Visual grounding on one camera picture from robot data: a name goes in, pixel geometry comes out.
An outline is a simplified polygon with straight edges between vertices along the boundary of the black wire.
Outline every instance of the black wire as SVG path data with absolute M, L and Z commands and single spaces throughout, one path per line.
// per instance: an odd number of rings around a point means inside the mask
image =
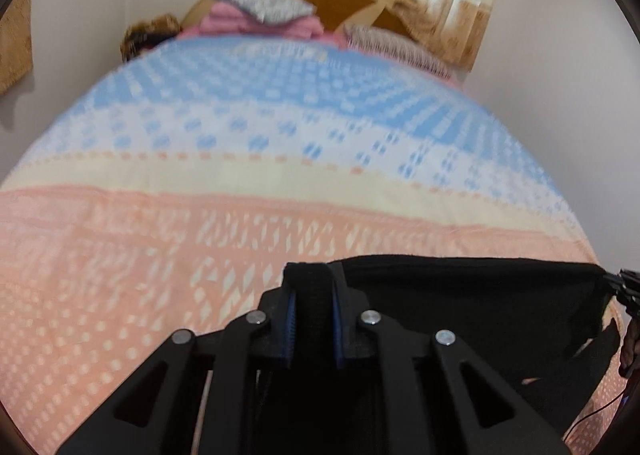
M 622 394 L 625 393 L 625 390 L 621 391 L 617 396 L 615 396 L 613 398 L 612 401 L 609 401 L 606 405 L 602 406 L 601 408 L 598 408 L 596 411 L 592 411 L 589 415 L 585 415 L 582 419 L 580 419 L 580 421 L 576 422 L 567 432 L 567 434 L 564 436 L 564 439 L 562 439 L 563 442 L 566 442 L 566 440 L 569 438 L 569 435 L 571 435 L 571 432 L 574 430 L 574 428 L 576 426 L 578 426 L 582 421 L 584 421 L 585 419 L 590 418 L 592 415 L 596 415 L 597 413 L 600 413 L 601 411 L 603 411 L 605 408 L 607 408 L 607 406 L 611 406 L 613 405 L 613 403 L 615 403 L 618 399 L 620 399 L 620 397 L 622 397 Z

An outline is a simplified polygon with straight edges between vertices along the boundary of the silver rivet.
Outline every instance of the silver rivet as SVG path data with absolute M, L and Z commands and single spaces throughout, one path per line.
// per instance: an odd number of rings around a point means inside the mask
M 366 310 L 360 314 L 360 319 L 367 325 L 375 325 L 376 323 L 380 323 L 382 316 L 377 310 Z
M 456 335 L 447 329 L 439 330 L 436 332 L 436 341 L 440 345 L 449 346 L 456 342 Z
M 267 314 L 262 312 L 261 310 L 252 310 L 249 314 L 246 315 L 246 320 L 252 325 L 259 325 L 263 323 L 267 319 Z
M 173 334 L 171 334 L 171 340 L 176 345 L 184 345 L 185 343 L 189 343 L 191 340 L 192 333 L 187 329 L 176 330 Z

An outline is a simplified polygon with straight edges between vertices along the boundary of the black garment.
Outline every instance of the black garment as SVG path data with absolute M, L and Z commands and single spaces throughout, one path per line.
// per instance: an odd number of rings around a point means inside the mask
M 559 435 L 620 344 L 613 321 L 601 332 L 610 295 L 596 265 L 396 255 L 341 263 L 347 284 L 365 292 L 371 308 L 408 330 L 462 337 Z M 523 385 L 529 377 L 540 380 Z

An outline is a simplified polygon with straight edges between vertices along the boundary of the brown furry object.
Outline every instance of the brown furry object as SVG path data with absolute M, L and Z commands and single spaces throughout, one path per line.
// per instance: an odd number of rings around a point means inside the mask
M 165 40 L 180 34 L 180 22 L 173 14 L 163 14 L 152 21 L 141 21 L 127 29 L 120 44 L 122 62 L 126 63 Z

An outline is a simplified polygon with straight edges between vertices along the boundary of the bed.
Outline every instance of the bed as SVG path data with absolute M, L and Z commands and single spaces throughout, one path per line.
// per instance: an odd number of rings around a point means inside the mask
M 329 30 L 406 35 L 393 0 L 307 1 Z M 255 308 L 287 261 L 382 253 L 596 262 L 540 165 L 437 78 L 321 42 L 172 40 L 98 82 L 2 185 L 0 401 L 53 454 L 175 329 Z M 582 414 L 624 384 L 614 356 Z M 614 412 L 572 432 L 574 453 Z

